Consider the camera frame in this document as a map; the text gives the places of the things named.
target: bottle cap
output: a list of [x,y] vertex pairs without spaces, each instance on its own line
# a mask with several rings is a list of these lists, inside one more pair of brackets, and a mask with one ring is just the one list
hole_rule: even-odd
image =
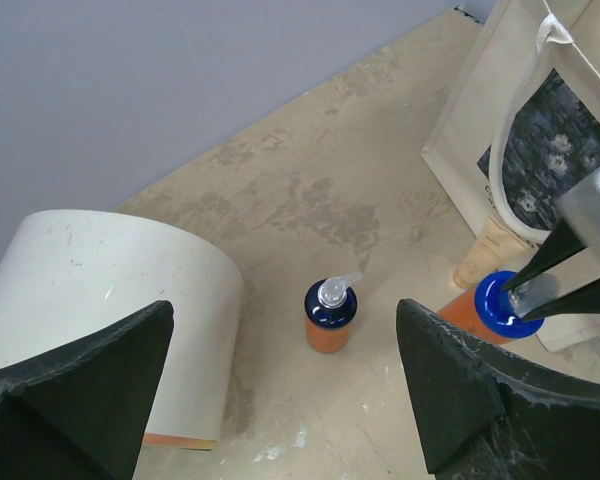
[[343,277],[327,278],[318,289],[318,301],[327,308],[337,308],[347,299],[347,288],[362,278],[357,271]]

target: beige tube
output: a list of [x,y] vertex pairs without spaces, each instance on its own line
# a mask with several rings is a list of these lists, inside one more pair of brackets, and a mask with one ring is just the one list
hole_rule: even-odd
[[489,217],[480,235],[453,272],[453,281],[460,288],[469,288],[512,257],[531,247],[518,236]]

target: tote bag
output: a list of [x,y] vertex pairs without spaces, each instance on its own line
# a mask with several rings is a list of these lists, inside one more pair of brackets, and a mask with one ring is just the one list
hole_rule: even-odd
[[[556,200],[600,166],[600,0],[500,1],[422,156],[474,233],[494,216],[541,242]],[[600,265],[585,251],[554,273],[566,293]],[[550,351],[597,335],[600,315],[538,332]]]

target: floral print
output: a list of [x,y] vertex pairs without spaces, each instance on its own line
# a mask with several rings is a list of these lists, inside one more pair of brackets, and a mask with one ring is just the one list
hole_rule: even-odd
[[[489,176],[490,149],[478,168]],[[600,167],[600,123],[553,70],[513,122],[502,166],[511,209],[533,228],[551,230],[556,201]]]

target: bag handle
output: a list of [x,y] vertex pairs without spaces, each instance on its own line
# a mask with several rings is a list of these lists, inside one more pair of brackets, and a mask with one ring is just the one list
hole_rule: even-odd
[[504,223],[511,230],[520,237],[537,243],[543,243],[550,232],[548,230],[540,230],[526,225],[513,213],[507,202],[504,191],[502,164],[504,163],[504,151],[509,139],[509,132],[511,131],[513,120],[517,113],[516,107],[522,103],[526,87],[533,76],[533,72],[540,60],[540,55],[548,43],[561,45],[574,44],[569,31],[558,21],[553,13],[549,13],[540,24],[536,36],[535,48],[525,59],[518,86],[504,109],[504,115],[496,124],[493,141],[491,143],[491,153],[489,155],[489,183],[491,184],[491,194],[493,195],[493,203],[496,210]]

